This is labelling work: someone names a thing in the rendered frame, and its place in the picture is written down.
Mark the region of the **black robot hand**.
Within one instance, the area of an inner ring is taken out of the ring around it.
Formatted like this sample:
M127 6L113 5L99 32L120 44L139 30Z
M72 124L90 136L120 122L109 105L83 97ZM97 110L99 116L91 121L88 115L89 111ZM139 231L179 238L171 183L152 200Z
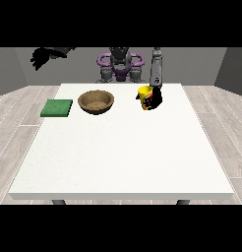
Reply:
M61 57L61 58L67 57L67 55L63 52L50 49L50 48L40 47L40 48L37 48L32 53L32 58L30 62L32 63L32 66L34 67L34 69L38 70L41 66L46 64L52 56Z
M156 109L162 103L162 95L160 88L152 88L152 97L146 99L148 110Z

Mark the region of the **yellow cup with melon print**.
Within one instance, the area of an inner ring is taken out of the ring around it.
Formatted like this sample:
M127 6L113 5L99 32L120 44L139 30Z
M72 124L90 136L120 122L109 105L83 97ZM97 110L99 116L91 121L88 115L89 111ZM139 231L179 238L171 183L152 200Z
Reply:
M148 110L146 106L146 99L152 97L152 87L151 86L142 86L138 88L138 95L140 97L141 105L143 110Z

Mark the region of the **green square pad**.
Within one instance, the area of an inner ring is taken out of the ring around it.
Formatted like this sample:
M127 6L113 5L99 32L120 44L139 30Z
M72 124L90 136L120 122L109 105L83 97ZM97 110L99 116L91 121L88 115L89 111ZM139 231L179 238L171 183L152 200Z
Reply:
M41 117L67 117L73 101L71 99L49 99L40 112Z

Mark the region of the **brown wooden bowl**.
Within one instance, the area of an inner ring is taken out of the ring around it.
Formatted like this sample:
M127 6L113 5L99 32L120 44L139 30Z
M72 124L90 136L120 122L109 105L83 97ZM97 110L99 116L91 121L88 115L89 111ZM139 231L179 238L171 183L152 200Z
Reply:
M101 90L85 92L78 98L80 108L93 115L105 113L111 108L113 103L113 94Z

